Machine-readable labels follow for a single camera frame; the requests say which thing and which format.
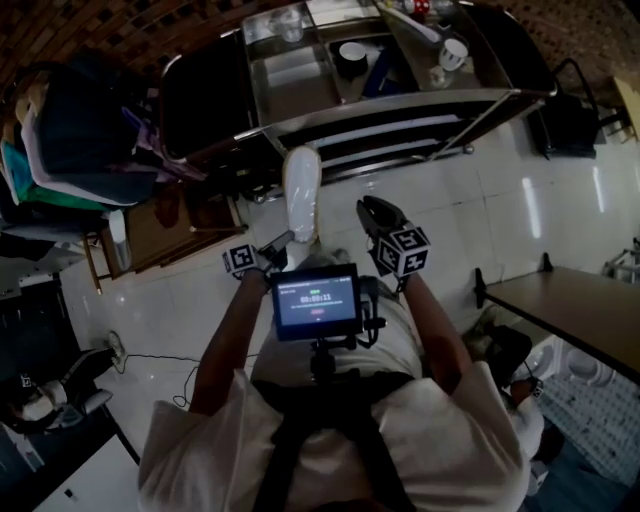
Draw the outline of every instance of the white t-shirt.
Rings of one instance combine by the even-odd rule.
[[[364,376],[382,370],[415,377],[371,409],[409,499],[418,510],[434,512],[517,510],[529,464],[488,366],[475,363],[448,396],[432,379],[420,378],[404,310],[381,300],[380,314],[388,326],[378,343],[371,350],[335,351],[336,363],[338,371],[359,367]],[[268,339],[252,378],[308,384],[310,355],[308,344]],[[141,509],[250,511],[281,422],[243,371],[235,373],[228,401],[213,417],[156,403],[140,465]],[[371,496],[355,446],[323,430],[302,446],[285,510]]]

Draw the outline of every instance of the person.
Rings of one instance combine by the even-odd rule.
[[[326,254],[323,258],[331,259]],[[264,390],[266,384],[305,389],[313,382],[309,343],[279,342],[273,328],[251,380],[243,371],[268,290],[263,272],[245,272],[204,352],[189,410],[167,402],[155,404],[139,470],[142,510],[280,508],[275,500],[271,507],[264,506],[260,497],[265,474],[283,442],[278,433],[289,412],[283,414]],[[336,429],[319,428],[300,438],[284,510],[512,512],[522,503],[529,461],[489,366],[472,363],[418,273],[406,279],[403,294],[408,311],[381,282],[378,307],[387,326],[379,331],[377,343],[369,350],[335,349],[333,355],[341,374],[357,368],[363,379],[402,377],[401,386],[364,409],[375,420],[375,434],[384,441],[408,502],[394,507],[382,499],[385,485],[374,485],[371,476],[383,458],[372,464],[359,449],[357,433],[347,438]],[[430,371],[427,378],[423,378],[422,352]],[[298,407],[313,414],[316,407],[326,405],[311,402]],[[330,410],[328,405],[322,410]],[[336,408],[338,415],[349,414],[344,403]],[[304,420],[293,423],[293,430],[289,425],[293,437],[296,425],[304,427]]]

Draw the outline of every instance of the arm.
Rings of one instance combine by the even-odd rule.
[[[189,411],[213,416],[226,402],[233,371],[244,367],[262,297],[267,289],[261,271],[245,272],[202,356]]]
[[[471,367],[469,352],[419,274],[409,277],[404,296],[424,351],[429,357],[433,379],[450,395],[458,386],[462,374]]]

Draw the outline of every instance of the hanging clothes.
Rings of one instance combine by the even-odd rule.
[[[33,181],[41,187],[115,206],[129,206],[151,196],[155,173],[112,173],[102,169],[100,172],[49,174],[41,159],[37,119],[31,109],[21,135]]]
[[[114,95],[71,69],[51,73],[36,133],[52,175],[99,173],[128,160],[137,136]]]
[[[42,202],[64,206],[66,208],[77,208],[80,210],[106,211],[107,208],[96,202],[80,197],[75,197],[55,190],[39,187],[33,181],[29,161],[27,156],[7,141],[1,143],[2,159],[5,169],[12,177],[14,191],[20,202]]]

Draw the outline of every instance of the mug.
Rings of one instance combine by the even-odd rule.
[[[447,39],[440,49],[438,62],[445,71],[453,71],[462,66],[467,55],[469,50],[462,42],[457,39]]]

